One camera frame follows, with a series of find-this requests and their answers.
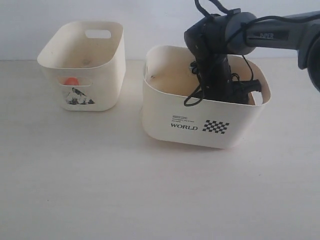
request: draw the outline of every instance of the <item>white plastic bin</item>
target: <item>white plastic bin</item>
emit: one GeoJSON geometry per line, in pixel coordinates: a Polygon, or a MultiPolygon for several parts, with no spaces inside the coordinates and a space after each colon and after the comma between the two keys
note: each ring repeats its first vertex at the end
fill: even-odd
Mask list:
{"type": "MultiPolygon", "coordinates": [[[[246,62],[229,56],[232,72],[240,79],[250,79],[246,62]]],[[[184,100],[199,85],[190,71],[194,56],[187,48],[156,46],[146,57],[143,81],[142,125],[147,134],[161,141],[177,142],[218,149],[238,145],[271,99],[262,71],[249,61],[254,78],[262,85],[262,104],[236,104],[203,100],[195,106],[184,106],[184,100]]],[[[198,99],[192,98],[189,103],[198,99]]]]}
{"type": "Polygon", "coordinates": [[[105,21],[66,24],[37,61],[62,108],[108,110],[118,101],[126,73],[123,26],[105,21]]]}

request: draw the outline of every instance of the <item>white wall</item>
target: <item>white wall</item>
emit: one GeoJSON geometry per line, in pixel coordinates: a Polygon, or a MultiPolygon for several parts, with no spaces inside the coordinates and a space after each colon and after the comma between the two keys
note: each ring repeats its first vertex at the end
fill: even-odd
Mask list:
{"type": "MultiPolygon", "coordinates": [[[[218,10],[200,1],[209,12],[218,10]]],[[[320,10],[319,0],[221,0],[257,17],[320,10]]],[[[126,56],[143,59],[154,45],[185,46],[183,33],[202,15],[194,0],[0,0],[0,60],[36,59],[62,25],[75,20],[120,22],[126,56]]],[[[296,56],[295,51],[256,49],[251,57],[296,56]]]]}

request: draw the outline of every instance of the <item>basket handle hole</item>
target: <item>basket handle hole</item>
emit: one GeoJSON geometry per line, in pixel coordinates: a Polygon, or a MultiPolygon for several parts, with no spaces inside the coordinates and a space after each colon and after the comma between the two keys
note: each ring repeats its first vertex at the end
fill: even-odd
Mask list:
{"type": "Polygon", "coordinates": [[[110,39],[111,32],[108,30],[89,29],[85,31],[85,35],[89,39],[110,39]]]}

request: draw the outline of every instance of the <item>orange ball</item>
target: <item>orange ball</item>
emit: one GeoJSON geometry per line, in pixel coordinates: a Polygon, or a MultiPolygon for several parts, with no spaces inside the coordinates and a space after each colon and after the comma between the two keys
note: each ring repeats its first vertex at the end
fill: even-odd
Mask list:
{"type": "Polygon", "coordinates": [[[69,77],[67,80],[65,80],[64,85],[78,86],[79,85],[79,81],[75,77],[69,77]]]}

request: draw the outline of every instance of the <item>white table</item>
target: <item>white table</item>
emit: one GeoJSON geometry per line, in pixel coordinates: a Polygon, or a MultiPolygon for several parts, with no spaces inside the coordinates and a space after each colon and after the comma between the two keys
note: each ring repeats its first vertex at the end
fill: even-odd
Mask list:
{"type": "Polygon", "coordinates": [[[35,61],[0,62],[1,240],[318,240],[320,93],[297,59],[253,59],[272,91],[229,150],[141,126],[142,61],[118,104],[70,112],[35,61]]]}

